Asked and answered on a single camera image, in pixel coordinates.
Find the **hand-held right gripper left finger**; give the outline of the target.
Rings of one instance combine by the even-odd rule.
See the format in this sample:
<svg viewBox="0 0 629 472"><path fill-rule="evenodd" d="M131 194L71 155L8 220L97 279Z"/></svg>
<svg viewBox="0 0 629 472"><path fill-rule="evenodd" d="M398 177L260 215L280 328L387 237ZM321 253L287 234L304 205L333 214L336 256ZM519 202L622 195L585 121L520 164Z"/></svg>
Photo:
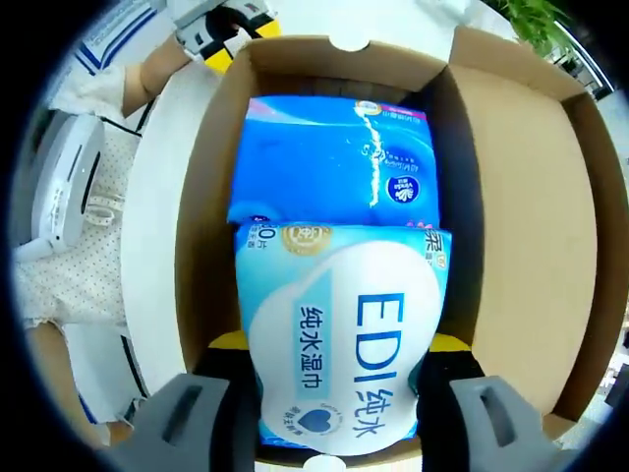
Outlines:
<svg viewBox="0 0 629 472"><path fill-rule="evenodd" d="M260 418L257 378L242 332L211 341L140 408L115 446L119 471L253 471Z"/></svg>

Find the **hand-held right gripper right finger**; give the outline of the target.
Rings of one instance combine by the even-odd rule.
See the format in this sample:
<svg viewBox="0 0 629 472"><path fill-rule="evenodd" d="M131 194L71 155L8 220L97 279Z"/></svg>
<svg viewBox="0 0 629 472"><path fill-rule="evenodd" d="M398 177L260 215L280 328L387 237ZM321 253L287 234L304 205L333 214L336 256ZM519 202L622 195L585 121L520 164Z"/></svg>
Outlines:
<svg viewBox="0 0 629 472"><path fill-rule="evenodd" d="M471 347L438 333L417 370L424 471L555 471L559 449L509 383L486 376Z"/></svg>

